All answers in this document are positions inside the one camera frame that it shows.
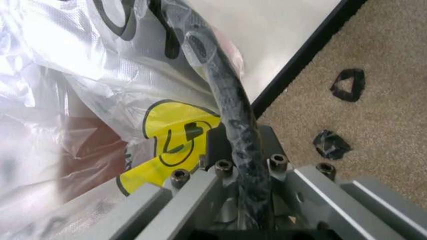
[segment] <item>black tape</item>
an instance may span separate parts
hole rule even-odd
[[[313,145],[322,157],[330,160],[342,159],[352,149],[344,139],[329,130],[319,133],[314,138]]]
[[[351,86],[351,92],[340,89],[338,83],[343,80],[353,78],[353,85]],[[344,69],[338,75],[336,80],[333,82],[330,87],[332,94],[344,101],[347,102],[356,102],[362,95],[363,90],[365,89],[365,73],[362,69],[352,68]]]

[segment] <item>beige carpet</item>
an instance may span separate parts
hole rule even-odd
[[[356,103],[329,87],[345,68],[365,71]],[[330,162],[338,176],[375,176],[427,209],[427,1],[368,0],[260,118],[296,166]],[[353,148],[322,158],[323,129]]]

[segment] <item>black electrical tape piece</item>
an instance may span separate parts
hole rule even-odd
[[[353,85],[351,86],[351,92],[345,91],[338,87],[340,81],[353,78]],[[336,80],[330,87],[332,94],[347,102],[356,102],[362,95],[362,91],[365,89],[365,73],[362,69],[352,68],[344,69],[338,75]]]
[[[162,0],[161,13],[190,65],[210,86],[239,171],[242,229],[273,227],[271,180],[251,104],[226,55],[205,20],[182,0]]]
[[[314,138],[313,145],[322,157],[330,160],[342,159],[352,149],[344,139],[329,130],[319,133]]]

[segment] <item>plastic wrap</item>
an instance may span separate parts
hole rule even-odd
[[[156,10],[104,3],[0,2],[2,238],[81,233],[142,184],[193,169],[220,122]]]

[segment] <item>yellow printed graphic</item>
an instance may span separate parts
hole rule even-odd
[[[220,118],[201,107],[164,100],[145,114],[143,132],[155,138],[155,157],[117,178],[122,191],[131,194],[144,183],[161,186],[176,169],[193,170],[206,152],[206,132]]]

